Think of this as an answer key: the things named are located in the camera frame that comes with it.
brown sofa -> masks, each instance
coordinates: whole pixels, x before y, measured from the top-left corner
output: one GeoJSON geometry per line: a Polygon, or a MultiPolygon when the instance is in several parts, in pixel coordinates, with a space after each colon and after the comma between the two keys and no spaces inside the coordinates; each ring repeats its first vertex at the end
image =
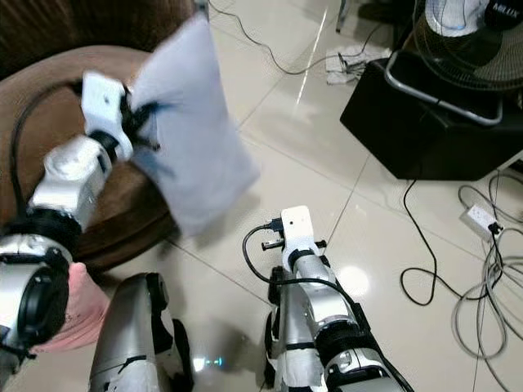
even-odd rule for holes
{"type": "MultiPolygon", "coordinates": [[[[15,214],[8,176],[13,124],[31,96],[85,69],[130,80],[149,51],[193,13],[192,0],[0,0],[0,225],[15,214]]],[[[26,198],[42,175],[42,158],[83,132],[78,99],[59,91],[43,101],[20,140],[19,171],[26,198]]],[[[76,261],[91,271],[120,264],[175,225],[161,195],[131,164],[118,165],[76,261]]]]}

electric fan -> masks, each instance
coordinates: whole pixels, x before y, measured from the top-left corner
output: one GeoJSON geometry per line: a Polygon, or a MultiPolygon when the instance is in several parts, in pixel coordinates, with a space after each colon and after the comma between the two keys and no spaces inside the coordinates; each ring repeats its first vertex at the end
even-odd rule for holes
{"type": "Polygon", "coordinates": [[[500,123],[500,92],[523,87],[523,1],[417,0],[413,17],[417,71],[422,73],[424,66],[432,75],[414,85],[400,80],[392,72],[401,56],[395,52],[387,65],[387,81],[482,125],[500,123]],[[433,75],[438,86],[428,87],[433,75]]]}

power strip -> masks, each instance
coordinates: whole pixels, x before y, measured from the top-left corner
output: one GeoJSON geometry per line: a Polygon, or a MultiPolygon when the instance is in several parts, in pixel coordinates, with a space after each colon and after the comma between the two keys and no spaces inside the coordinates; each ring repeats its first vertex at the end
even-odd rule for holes
{"type": "Polygon", "coordinates": [[[479,235],[486,242],[492,241],[492,232],[489,226],[497,223],[496,219],[482,207],[474,204],[466,210],[460,217],[461,221],[467,225],[474,233],[479,235]]]}

plug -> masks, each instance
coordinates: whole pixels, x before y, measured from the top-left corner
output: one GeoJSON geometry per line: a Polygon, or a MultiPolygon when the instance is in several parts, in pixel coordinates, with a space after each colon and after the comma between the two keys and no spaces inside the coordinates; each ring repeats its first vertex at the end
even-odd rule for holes
{"type": "Polygon", "coordinates": [[[503,230],[496,219],[477,204],[466,210],[459,219],[486,242],[492,240],[493,233],[497,236],[503,230]]]}

electrical cable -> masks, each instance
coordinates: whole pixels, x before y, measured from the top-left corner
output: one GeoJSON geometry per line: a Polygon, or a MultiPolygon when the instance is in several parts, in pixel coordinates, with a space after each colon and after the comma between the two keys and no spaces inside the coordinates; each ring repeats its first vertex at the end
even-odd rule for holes
{"type": "MultiPolygon", "coordinates": [[[[329,281],[319,279],[319,278],[295,278],[295,279],[284,279],[284,280],[274,280],[267,278],[263,276],[257,269],[254,267],[254,264],[251,262],[251,259],[248,255],[247,245],[248,240],[258,231],[264,230],[264,229],[271,229],[270,225],[259,225],[255,227],[254,229],[250,230],[244,237],[244,240],[242,242],[242,253],[244,254],[245,262],[247,263],[247,266],[249,269],[253,272],[253,274],[256,275],[257,278],[259,278],[261,281],[269,284],[274,284],[276,286],[286,286],[289,284],[299,284],[299,283],[319,283],[323,284],[327,287],[332,288],[336,292],[338,292],[345,301],[351,306],[355,306],[354,300],[349,296],[349,294],[343,290],[342,286],[337,283],[331,283],[329,281]]],[[[378,353],[383,361],[383,364],[388,368],[388,370],[391,372],[393,377],[396,379],[396,381],[401,385],[401,387],[405,390],[405,392],[413,392],[414,389],[410,384],[405,380],[405,378],[401,375],[401,373],[392,365],[392,363],[385,357],[381,349],[379,348],[379,345],[376,344],[378,348],[378,353]]]]}
{"type": "Polygon", "coordinates": [[[67,80],[54,83],[49,87],[41,90],[38,94],[33,96],[29,103],[24,107],[22,113],[16,119],[15,126],[11,134],[11,144],[9,152],[9,174],[11,178],[11,184],[13,187],[13,193],[15,194],[16,211],[19,216],[25,213],[25,200],[22,194],[22,188],[20,185],[20,178],[18,176],[18,150],[20,147],[20,138],[24,129],[25,122],[33,112],[33,110],[46,98],[55,92],[59,91],[63,87],[69,87],[75,93],[78,92],[78,86],[81,89],[81,80],[67,80]]]}
{"type": "MultiPolygon", "coordinates": [[[[511,221],[515,221],[515,222],[520,221],[518,218],[505,212],[494,202],[494,197],[495,197],[494,182],[496,183],[496,185],[498,185],[499,178],[503,178],[503,177],[509,178],[509,179],[514,180],[523,185],[523,181],[520,180],[518,177],[504,174],[504,173],[498,173],[497,175],[493,176],[489,180],[489,197],[485,196],[478,189],[476,189],[470,185],[462,185],[458,190],[458,198],[459,198],[460,203],[465,208],[470,208],[469,204],[466,203],[463,198],[463,191],[465,189],[471,189],[475,193],[479,194],[493,208],[494,214],[496,216],[497,216],[496,212],[498,212],[499,215],[504,216],[511,221]]],[[[499,301],[499,299],[497,298],[497,296],[494,292],[494,288],[501,281],[502,277],[507,277],[509,280],[511,280],[513,283],[515,283],[518,287],[523,288],[523,283],[518,282],[514,276],[511,276],[511,273],[507,272],[507,270],[511,270],[511,271],[518,273],[519,275],[523,275],[523,270],[517,268],[517,266],[523,265],[523,256],[503,257],[502,253],[500,251],[501,241],[502,241],[504,235],[512,232],[512,233],[523,236],[523,230],[520,230],[517,228],[506,228],[496,238],[495,231],[499,228],[499,226],[497,224],[495,224],[495,227],[489,228],[492,233],[492,246],[490,247],[490,250],[489,250],[489,252],[485,258],[484,264],[483,264],[483,273],[482,273],[483,278],[478,284],[469,288],[464,294],[461,295],[461,294],[459,294],[459,292],[457,290],[452,288],[440,275],[437,274],[437,258],[435,256],[434,252],[432,251],[430,245],[428,244],[427,239],[423,235],[423,233],[418,225],[418,222],[413,218],[413,215],[407,206],[407,203],[406,203],[407,195],[416,182],[417,181],[414,180],[410,184],[408,189],[405,191],[405,194],[403,197],[403,204],[404,204],[404,208],[407,211],[411,221],[413,222],[413,224],[416,227],[425,246],[427,247],[427,250],[431,254],[431,257],[434,262],[434,270],[430,271],[428,269],[423,269],[423,268],[418,268],[418,267],[411,267],[411,268],[403,270],[400,275],[401,288],[402,288],[404,294],[413,303],[415,303],[416,305],[420,305],[420,306],[426,306],[431,303],[431,301],[434,298],[436,282],[440,282],[451,293],[453,293],[458,298],[458,301],[457,301],[457,303],[453,309],[453,313],[452,313],[452,331],[453,331],[454,337],[456,338],[456,341],[467,354],[470,354],[474,358],[485,361],[489,371],[493,375],[494,379],[501,386],[501,388],[507,392],[510,392],[509,389],[503,384],[503,381],[500,379],[500,377],[498,376],[498,374],[496,373],[494,368],[492,367],[490,360],[497,358],[506,349],[507,343],[508,343],[508,334],[507,334],[508,329],[510,331],[512,331],[521,340],[523,340],[523,333],[517,331],[517,329],[512,325],[512,323],[505,316],[505,314],[502,310],[502,307],[505,309],[507,309],[507,307],[499,301]],[[420,302],[420,301],[415,300],[414,298],[412,298],[412,296],[407,291],[407,289],[405,287],[405,283],[404,283],[404,277],[405,277],[405,274],[409,271],[423,272],[424,274],[430,274],[432,276],[431,294],[429,296],[429,299],[426,302],[420,302]],[[480,291],[480,295],[472,296],[472,294],[477,291],[480,291]],[[466,301],[477,301],[476,338],[477,338],[479,351],[476,348],[471,348],[470,346],[468,346],[461,334],[461,330],[460,330],[460,326],[459,326],[459,313],[463,307],[463,303],[465,303],[466,301]],[[481,316],[483,314],[482,309],[484,308],[485,301],[488,301],[488,303],[489,303],[489,307],[491,308],[494,319],[496,320],[496,323],[498,324],[498,329],[499,329],[500,336],[501,336],[501,343],[491,353],[486,353],[484,342],[483,342],[483,337],[481,335],[481,329],[482,329],[482,317],[481,316]]]]}
{"type": "MultiPolygon", "coordinates": [[[[242,23],[241,19],[239,18],[239,16],[237,16],[236,14],[233,14],[231,12],[226,12],[226,11],[223,11],[223,10],[220,10],[219,8],[217,8],[214,4],[212,4],[212,2],[209,0],[208,1],[209,5],[218,13],[218,14],[222,14],[222,15],[225,15],[225,16],[229,16],[231,18],[235,18],[236,21],[238,22],[239,24],[239,27],[241,28],[242,30],[242,33],[244,34],[244,36],[252,43],[258,45],[259,47],[264,47],[265,49],[267,49],[269,51],[269,54],[270,54],[270,58],[272,59],[272,61],[275,63],[275,66],[276,68],[278,68],[280,71],[282,71],[284,74],[287,74],[287,75],[302,75],[304,74],[305,72],[307,72],[309,69],[311,68],[314,68],[316,67],[319,63],[323,62],[323,61],[326,61],[327,59],[330,59],[330,58],[339,58],[339,55],[332,55],[332,56],[325,56],[325,57],[322,57],[321,59],[319,60],[316,60],[315,62],[313,62],[312,64],[310,64],[309,66],[307,66],[306,68],[304,69],[300,69],[299,71],[289,71],[287,69],[285,69],[282,65],[279,64],[279,62],[276,60],[275,58],[275,55],[272,51],[272,49],[269,47],[269,45],[267,45],[266,43],[263,43],[263,42],[260,42],[260,41],[257,41],[256,39],[254,39],[253,37],[251,37],[251,35],[249,35],[249,33],[247,33],[247,31],[245,30],[244,28],[244,24],[242,23]]],[[[384,24],[381,23],[381,24],[377,24],[372,30],[371,32],[369,33],[369,35],[367,36],[367,38],[365,39],[364,41],[364,44],[363,46],[361,47],[361,50],[359,53],[355,54],[355,55],[341,55],[341,57],[346,57],[346,58],[350,58],[350,57],[357,57],[357,56],[360,56],[361,54],[364,53],[365,51],[365,48],[367,47],[367,44],[369,43],[370,41],[370,38],[372,38],[372,36],[374,35],[374,33],[376,33],[384,24]]],[[[356,67],[357,65],[354,65],[354,69],[355,70],[359,70],[359,66],[356,67]]]]}

